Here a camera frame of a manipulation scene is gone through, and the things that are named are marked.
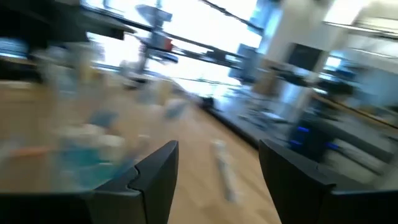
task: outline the white column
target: white column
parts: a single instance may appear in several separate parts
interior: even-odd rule
[[[321,49],[325,54],[320,57],[319,66],[314,72],[320,72],[329,51],[336,47],[344,34],[344,29],[323,24],[330,5],[314,0],[284,0],[274,10],[264,36],[269,38],[265,58],[284,62],[291,43],[298,43]]]

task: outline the shelf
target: shelf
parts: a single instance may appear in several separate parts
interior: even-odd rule
[[[152,30],[153,30],[153,27],[151,27],[151,26],[147,26],[145,24],[140,24],[138,22],[134,22],[132,20],[126,19],[121,14],[117,14],[115,12],[110,12],[106,9],[99,9],[99,8],[95,8],[95,7],[87,6],[87,5],[81,5],[81,8],[86,11],[89,11],[89,12],[94,12],[94,13],[97,13],[102,16],[108,16],[112,19],[116,19],[117,21],[119,21],[127,26],[133,26],[135,28],[142,29],[142,30],[149,31],[149,32],[152,32]]]
[[[90,11],[83,12],[82,15],[86,21],[99,24],[99,26],[104,25],[106,26],[106,28],[113,28],[124,32],[129,32],[132,34],[136,33],[134,29],[124,25],[122,22],[119,22],[116,19],[110,18],[109,16],[104,16],[99,13],[90,12]]]

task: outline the desk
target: desk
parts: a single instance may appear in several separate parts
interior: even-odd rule
[[[281,145],[286,144],[289,130],[292,128],[292,124],[297,123],[300,119],[302,110],[282,104],[283,107],[288,107],[288,110],[285,111],[288,112],[286,118],[290,122],[289,124],[261,122],[250,116],[248,116],[248,119],[242,119],[239,115],[246,114],[246,106],[243,106],[244,99],[242,97],[244,96],[218,97],[215,109],[207,108],[206,111],[240,135],[252,146],[256,146],[258,140],[264,138],[272,138],[273,141],[277,141]],[[277,110],[278,104],[281,103],[272,103],[269,105],[269,109]],[[398,147],[396,143],[386,138],[385,135],[391,135],[391,132],[394,132],[395,129],[386,128],[389,127],[386,125],[382,127],[380,125],[369,125],[363,119],[357,119],[357,115],[357,113],[345,113],[339,116],[339,121],[319,118],[314,125],[335,138],[356,145],[364,152],[373,155],[381,161],[391,161]]]
[[[127,105],[127,112],[122,113],[115,124],[115,128],[127,139],[134,139],[143,125],[135,106],[134,103]],[[167,130],[164,139],[176,139],[180,143],[178,181],[169,223],[280,223],[262,177],[257,152],[249,145],[193,105],[187,108],[179,121],[168,124]],[[228,151],[235,158],[234,169],[238,189],[242,193],[237,204],[228,203],[223,198],[216,162],[210,151],[210,142],[214,138],[224,140]],[[163,143],[153,142],[151,149],[154,150]],[[25,157],[11,162],[18,164],[16,172],[19,175],[29,171],[45,179],[41,173],[45,164],[41,163],[41,159],[40,156]],[[39,166],[30,170],[26,164]]]
[[[386,121],[383,121],[381,119],[377,119],[375,117],[372,117],[370,114],[367,114],[363,111],[354,109],[354,108],[350,108],[349,106],[346,106],[343,103],[339,103],[339,102],[335,102],[335,101],[331,101],[328,98],[321,96],[318,93],[313,93],[312,97],[318,101],[321,101],[322,103],[326,103],[338,110],[344,111],[346,113],[352,114],[353,116],[357,117],[357,118],[361,118],[363,120],[366,120],[367,122],[371,123],[371,124],[375,124],[376,126],[379,126],[381,128],[386,128],[390,131],[393,132],[398,132],[398,127],[390,124]]]

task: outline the monitor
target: monitor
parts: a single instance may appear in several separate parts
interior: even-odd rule
[[[292,44],[287,63],[299,68],[313,71],[318,63],[322,50],[301,44]]]

